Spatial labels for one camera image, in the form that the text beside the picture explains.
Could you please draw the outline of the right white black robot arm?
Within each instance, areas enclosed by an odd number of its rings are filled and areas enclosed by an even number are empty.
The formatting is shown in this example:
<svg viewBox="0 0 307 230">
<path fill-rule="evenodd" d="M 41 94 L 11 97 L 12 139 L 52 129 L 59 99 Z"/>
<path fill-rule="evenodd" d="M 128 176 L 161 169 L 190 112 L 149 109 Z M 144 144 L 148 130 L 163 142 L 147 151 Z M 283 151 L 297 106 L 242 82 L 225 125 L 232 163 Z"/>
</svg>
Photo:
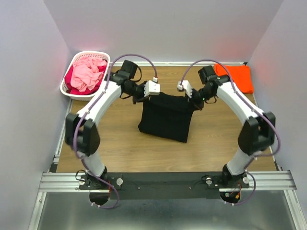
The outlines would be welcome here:
<svg viewBox="0 0 307 230">
<path fill-rule="evenodd" d="M 274 143 L 276 117 L 272 112 L 266 113 L 255 106 L 239 91 L 229 75 L 218 76 L 212 66 L 201 68 L 198 75 L 204 87 L 198 91 L 192 90 L 191 100 L 199 103 L 218 97 L 231 108 L 242 124 L 237 139 L 238 150 L 222 169 L 221 183 L 230 188 L 243 178 L 252 159 Z"/>
</svg>

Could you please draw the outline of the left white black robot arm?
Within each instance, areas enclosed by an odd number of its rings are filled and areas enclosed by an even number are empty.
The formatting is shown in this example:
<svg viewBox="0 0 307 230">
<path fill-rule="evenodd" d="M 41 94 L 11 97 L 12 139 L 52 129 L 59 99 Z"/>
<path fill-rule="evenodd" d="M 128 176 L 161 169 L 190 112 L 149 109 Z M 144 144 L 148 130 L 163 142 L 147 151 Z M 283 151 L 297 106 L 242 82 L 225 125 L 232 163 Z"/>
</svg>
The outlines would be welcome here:
<svg viewBox="0 0 307 230">
<path fill-rule="evenodd" d="M 150 80 L 138 84 L 133 78 L 139 69 L 134 62 L 125 60 L 119 70 L 108 72 L 102 82 L 103 89 L 84 108 L 76 114 L 69 113 L 66 116 L 65 142 L 85 167 L 85 177 L 79 179 L 81 185 L 93 186 L 95 189 L 110 186 L 107 168 L 98 154 L 100 136 L 97 127 L 107 109 L 122 94 L 132 97 L 134 104 L 149 98 L 149 86 L 157 82 Z"/>
</svg>

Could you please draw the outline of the black t shirt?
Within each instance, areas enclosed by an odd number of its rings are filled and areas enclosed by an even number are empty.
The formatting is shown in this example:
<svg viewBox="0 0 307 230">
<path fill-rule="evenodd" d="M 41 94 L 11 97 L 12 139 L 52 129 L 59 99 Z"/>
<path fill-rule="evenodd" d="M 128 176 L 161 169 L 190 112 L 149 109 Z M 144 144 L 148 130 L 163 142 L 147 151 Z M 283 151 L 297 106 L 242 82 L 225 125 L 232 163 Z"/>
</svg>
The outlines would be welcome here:
<svg viewBox="0 0 307 230">
<path fill-rule="evenodd" d="M 160 93 L 143 102 L 140 132 L 186 143 L 197 107 L 185 96 Z"/>
</svg>

